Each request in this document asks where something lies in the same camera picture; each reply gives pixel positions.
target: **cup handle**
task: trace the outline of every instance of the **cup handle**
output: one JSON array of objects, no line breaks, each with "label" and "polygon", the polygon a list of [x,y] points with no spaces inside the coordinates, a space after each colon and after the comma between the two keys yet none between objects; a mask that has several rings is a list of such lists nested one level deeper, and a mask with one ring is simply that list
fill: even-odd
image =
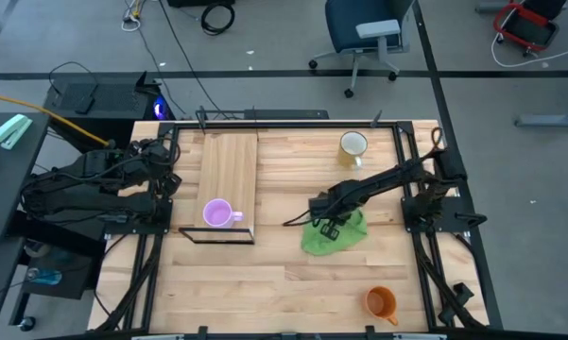
[{"label": "cup handle", "polygon": [[244,220],[244,213],[243,212],[233,212],[233,221],[243,221]]},{"label": "cup handle", "polygon": [[387,317],[387,320],[388,320],[388,322],[393,324],[393,326],[399,325],[399,321],[397,321],[397,316],[395,316],[395,315],[391,315],[391,316]]}]

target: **chair backrest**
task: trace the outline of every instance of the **chair backrest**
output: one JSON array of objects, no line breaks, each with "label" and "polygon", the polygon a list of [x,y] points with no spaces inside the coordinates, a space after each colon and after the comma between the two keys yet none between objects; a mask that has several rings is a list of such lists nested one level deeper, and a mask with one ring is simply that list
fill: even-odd
[{"label": "chair backrest", "polygon": [[406,14],[409,12],[409,9],[412,8],[414,1],[416,0],[384,0],[388,1],[391,10],[395,15],[395,19],[399,22],[399,25],[402,26],[402,22]]}]

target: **green towel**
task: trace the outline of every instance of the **green towel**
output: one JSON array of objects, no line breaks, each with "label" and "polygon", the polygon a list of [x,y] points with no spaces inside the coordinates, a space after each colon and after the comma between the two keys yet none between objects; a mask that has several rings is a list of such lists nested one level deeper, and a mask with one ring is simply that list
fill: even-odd
[{"label": "green towel", "polygon": [[368,224],[363,213],[358,209],[354,211],[351,218],[344,226],[339,226],[338,238],[335,241],[323,236],[321,226],[328,223],[328,220],[321,221],[316,227],[313,223],[304,225],[302,233],[302,250],[316,256],[330,255],[337,251],[346,249],[368,236]]}]

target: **concrete floor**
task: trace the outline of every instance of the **concrete floor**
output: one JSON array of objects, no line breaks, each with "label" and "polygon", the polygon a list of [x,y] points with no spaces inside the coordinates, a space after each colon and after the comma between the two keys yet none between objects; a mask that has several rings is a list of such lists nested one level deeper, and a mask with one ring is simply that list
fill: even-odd
[{"label": "concrete floor", "polygon": [[[382,118],[439,119],[438,100],[440,108],[444,99],[469,173],[474,205],[490,219],[482,226],[483,242],[505,328],[568,333],[568,129],[512,125],[521,113],[568,112],[568,72],[550,73],[568,71],[568,56],[513,69],[530,71],[521,75],[443,73],[443,97],[437,98],[431,79],[424,76],[428,68],[412,15],[411,50],[393,61],[404,71],[417,72],[394,84],[376,76],[361,77],[353,99],[342,94],[350,83],[347,77],[215,76],[250,67],[305,70],[312,55],[332,48],[324,2],[238,0],[235,24],[218,37],[204,35],[184,13],[166,8],[194,68],[215,72],[202,83],[224,109],[326,109],[333,119],[371,118],[382,110]],[[493,17],[474,13],[474,0],[420,0],[420,4],[439,71],[507,71],[491,59]],[[0,20],[7,7],[8,1],[0,0]],[[68,60],[94,72],[155,71],[138,33],[120,30],[124,9],[120,0],[17,1],[0,32],[0,94],[42,104],[48,89],[42,75]],[[189,11],[199,14],[201,8]],[[147,1],[142,20],[151,50],[158,62],[165,63],[161,70],[188,71],[159,4]],[[568,50],[568,10],[558,22],[561,32],[542,53],[544,57]],[[524,61],[509,43],[495,48],[503,62]],[[348,59],[319,64],[325,70],[350,67]],[[364,60],[362,68],[382,66]],[[75,67],[62,71],[81,72]],[[11,79],[10,73],[22,79]],[[211,107],[194,79],[184,76],[166,82],[173,99],[186,111]],[[0,102],[0,111],[28,110]],[[47,139],[38,164],[65,165],[76,156],[69,145]],[[50,308],[47,302],[52,299],[33,297],[28,313],[39,318],[39,326],[22,333],[6,326],[16,294],[11,289],[0,319],[0,339],[85,330],[92,295]]]}]

